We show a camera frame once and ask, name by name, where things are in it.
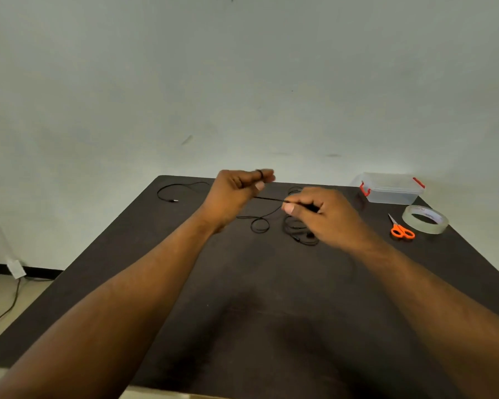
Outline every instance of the hand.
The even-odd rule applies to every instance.
[[[354,253],[381,243],[339,191],[307,187],[285,200],[291,201],[282,205],[286,214],[303,221],[319,240],[330,246]],[[296,203],[312,203],[320,209],[316,214]]]
[[[228,171],[218,173],[202,206],[196,212],[220,232],[235,219],[240,210],[264,189],[264,184],[275,181],[273,169]]]

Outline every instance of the orange scissors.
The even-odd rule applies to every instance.
[[[396,221],[392,218],[390,214],[388,214],[388,217],[392,220],[394,223],[394,226],[390,230],[390,234],[392,234],[396,238],[405,238],[405,239],[414,239],[416,235],[411,231],[406,229],[405,227],[400,226]]]

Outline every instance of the black table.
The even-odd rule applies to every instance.
[[[162,191],[180,200],[174,204],[157,198],[161,186],[199,180],[211,181],[155,179],[0,336],[0,367],[10,367],[76,302],[162,241],[208,190]],[[292,186],[267,185],[261,196],[283,198]],[[451,227],[392,241],[387,214],[400,219],[404,206],[330,187],[390,243],[499,314],[499,272]],[[278,204],[253,200],[243,214],[262,215]],[[283,217],[270,216],[266,234],[236,220],[213,236],[132,385],[233,399],[460,397],[368,270],[323,243],[296,243],[283,233]]]

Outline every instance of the person's left arm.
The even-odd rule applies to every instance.
[[[141,259],[54,323],[0,380],[0,399],[118,398],[169,315],[206,241],[275,180],[221,171],[203,205]]]

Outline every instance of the wall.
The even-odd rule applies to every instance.
[[[414,173],[499,268],[499,0],[0,0],[0,224],[28,264],[223,167]]]

